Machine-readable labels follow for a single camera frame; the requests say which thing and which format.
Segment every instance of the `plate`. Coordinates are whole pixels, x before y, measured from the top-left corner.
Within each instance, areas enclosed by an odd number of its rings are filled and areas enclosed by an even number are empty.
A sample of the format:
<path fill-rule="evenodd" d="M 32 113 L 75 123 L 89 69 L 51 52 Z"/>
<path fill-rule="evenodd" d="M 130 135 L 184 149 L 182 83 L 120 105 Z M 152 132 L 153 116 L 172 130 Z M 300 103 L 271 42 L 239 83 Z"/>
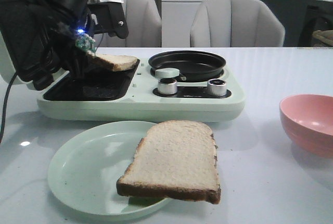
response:
<path fill-rule="evenodd" d="M 119 121 L 97 126 L 65 143 L 52 158 L 48 185 L 65 205 L 93 218 L 128 220 L 153 213 L 171 199 L 126 197 L 116 181 L 155 123 Z"/>

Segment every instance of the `table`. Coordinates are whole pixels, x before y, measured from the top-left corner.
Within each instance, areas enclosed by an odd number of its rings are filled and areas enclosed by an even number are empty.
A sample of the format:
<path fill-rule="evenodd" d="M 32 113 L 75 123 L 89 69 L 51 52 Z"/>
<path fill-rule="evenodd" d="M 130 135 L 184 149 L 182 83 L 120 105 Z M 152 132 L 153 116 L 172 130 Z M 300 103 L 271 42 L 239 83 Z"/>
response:
<path fill-rule="evenodd" d="M 219 147 L 220 204 L 174 200 L 161 210 L 122 223 L 327 224 L 333 220 L 333 160 L 294 145 L 279 119 L 281 99 L 292 94 L 333 96 L 332 48 L 196 48 L 219 54 L 247 96 L 231 122 L 208 123 Z M 151 56 L 169 48 L 112 48 Z M 0 79 L 1 103 L 7 84 Z M 69 139 L 99 121 L 43 116 L 39 92 L 15 85 L 0 145 L 1 223 L 96 223 L 60 203 L 47 185 L 48 164 Z"/>

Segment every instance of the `cabinet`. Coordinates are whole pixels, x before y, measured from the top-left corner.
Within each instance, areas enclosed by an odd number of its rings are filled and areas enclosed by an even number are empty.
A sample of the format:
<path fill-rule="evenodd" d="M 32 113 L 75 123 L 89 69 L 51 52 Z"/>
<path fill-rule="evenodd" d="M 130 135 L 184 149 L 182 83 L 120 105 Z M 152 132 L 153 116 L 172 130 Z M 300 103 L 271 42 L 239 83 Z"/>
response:
<path fill-rule="evenodd" d="M 190 29 L 202 1 L 161 0 L 162 47 L 189 47 Z"/>

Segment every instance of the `toast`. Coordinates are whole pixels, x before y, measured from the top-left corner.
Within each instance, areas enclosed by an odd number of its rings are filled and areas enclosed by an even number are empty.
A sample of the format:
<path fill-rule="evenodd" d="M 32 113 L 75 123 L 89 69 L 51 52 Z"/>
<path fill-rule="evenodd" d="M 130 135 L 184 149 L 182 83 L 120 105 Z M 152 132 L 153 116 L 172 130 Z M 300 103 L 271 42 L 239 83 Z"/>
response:
<path fill-rule="evenodd" d="M 218 204 L 216 143 L 204 123 L 171 120 L 151 127 L 117 181 L 123 196 L 168 197 Z"/>
<path fill-rule="evenodd" d="M 138 59 L 135 56 L 96 54 L 91 56 L 91 62 L 111 71 L 125 71 L 133 69 Z"/>

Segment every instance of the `black frying pan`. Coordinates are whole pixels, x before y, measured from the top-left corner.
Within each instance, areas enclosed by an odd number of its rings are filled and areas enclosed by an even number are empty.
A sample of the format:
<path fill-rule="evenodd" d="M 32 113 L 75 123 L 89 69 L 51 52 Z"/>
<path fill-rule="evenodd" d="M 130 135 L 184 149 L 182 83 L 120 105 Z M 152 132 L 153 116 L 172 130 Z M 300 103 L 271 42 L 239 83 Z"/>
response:
<path fill-rule="evenodd" d="M 201 51 L 170 51 L 150 57 L 151 72 L 163 68 L 176 68 L 186 77 L 186 82 L 202 82 L 216 78 L 223 72 L 225 59 Z"/>

